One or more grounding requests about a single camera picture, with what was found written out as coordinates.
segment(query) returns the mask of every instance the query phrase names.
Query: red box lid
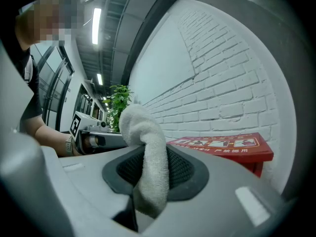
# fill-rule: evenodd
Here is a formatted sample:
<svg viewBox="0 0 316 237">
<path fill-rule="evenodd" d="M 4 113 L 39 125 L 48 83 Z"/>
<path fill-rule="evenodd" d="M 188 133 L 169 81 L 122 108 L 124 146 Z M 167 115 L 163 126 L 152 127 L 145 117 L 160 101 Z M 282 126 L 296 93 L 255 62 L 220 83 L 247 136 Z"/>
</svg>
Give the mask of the red box lid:
<svg viewBox="0 0 316 237">
<path fill-rule="evenodd" d="M 234 136 L 183 137 L 167 144 L 199 150 L 236 162 L 270 161 L 274 155 L 258 132 Z"/>
</svg>

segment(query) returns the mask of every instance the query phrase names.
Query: red fire hydrant box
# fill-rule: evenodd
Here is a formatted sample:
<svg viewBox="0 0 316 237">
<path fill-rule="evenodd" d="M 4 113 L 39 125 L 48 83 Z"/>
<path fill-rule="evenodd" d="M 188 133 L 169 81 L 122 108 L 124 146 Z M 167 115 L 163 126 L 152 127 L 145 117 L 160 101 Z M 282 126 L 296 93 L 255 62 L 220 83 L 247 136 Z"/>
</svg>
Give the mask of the red fire hydrant box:
<svg viewBox="0 0 316 237">
<path fill-rule="evenodd" d="M 199 150 L 238 162 L 260 177 L 263 162 L 273 159 L 273 152 L 256 133 L 220 137 L 183 137 L 167 144 Z"/>
</svg>

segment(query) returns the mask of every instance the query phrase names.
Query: green plant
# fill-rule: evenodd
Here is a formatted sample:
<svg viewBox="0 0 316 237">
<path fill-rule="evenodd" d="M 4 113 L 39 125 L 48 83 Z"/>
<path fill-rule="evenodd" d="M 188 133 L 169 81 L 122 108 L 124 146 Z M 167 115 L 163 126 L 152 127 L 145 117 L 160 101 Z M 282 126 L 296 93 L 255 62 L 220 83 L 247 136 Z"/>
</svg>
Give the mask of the green plant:
<svg viewBox="0 0 316 237">
<path fill-rule="evenodd" d="M 112 108 L 109 110 L 107 115 L 108 123 L 113 132 L 119 132 L 119 117 L 122 111 L 128 106 L 128 101 L 130 96 L 133 94 L 128 86 L 124 85 L 113 85 L 110 88 L 115 87 L 114 94 L 112 96 L 107 96 L 107 100 L 104 100 L 103 103 L 112 104 Z"/>
</svg>

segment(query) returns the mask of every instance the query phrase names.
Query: rolled white cloth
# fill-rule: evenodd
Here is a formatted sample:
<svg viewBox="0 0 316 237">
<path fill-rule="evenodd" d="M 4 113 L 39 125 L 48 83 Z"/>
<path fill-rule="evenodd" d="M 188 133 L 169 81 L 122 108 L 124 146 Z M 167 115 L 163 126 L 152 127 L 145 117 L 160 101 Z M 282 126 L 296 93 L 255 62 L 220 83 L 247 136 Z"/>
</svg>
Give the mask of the rolled white cloth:
<svg viewBox="0 0 316 237">
<path fill-rule="evenodd" d="M 169 191 L 166 140 L 160 125 L 138 104 L 128 106 L 119 119 L 119 129 L 129 145 L 144 145 L 142 176 L 134 188 L 135 208 L 153 218 L 164 209 Z"/>
</svg>

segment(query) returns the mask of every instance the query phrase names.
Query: neck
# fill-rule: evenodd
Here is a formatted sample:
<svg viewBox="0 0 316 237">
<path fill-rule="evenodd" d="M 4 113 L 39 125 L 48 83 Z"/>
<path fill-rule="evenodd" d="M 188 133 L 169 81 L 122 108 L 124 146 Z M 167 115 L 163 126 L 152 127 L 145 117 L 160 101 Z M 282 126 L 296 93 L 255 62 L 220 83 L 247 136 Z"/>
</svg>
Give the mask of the neck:
<svg viewBox="0 0 316 237">
<path fill-rule="evenodd" d="M 26 14 L 18 15 L 15 18 L 15 35 L 23 51 L 35 44 L 34 34 L 28 25 Z"/>
</svg>

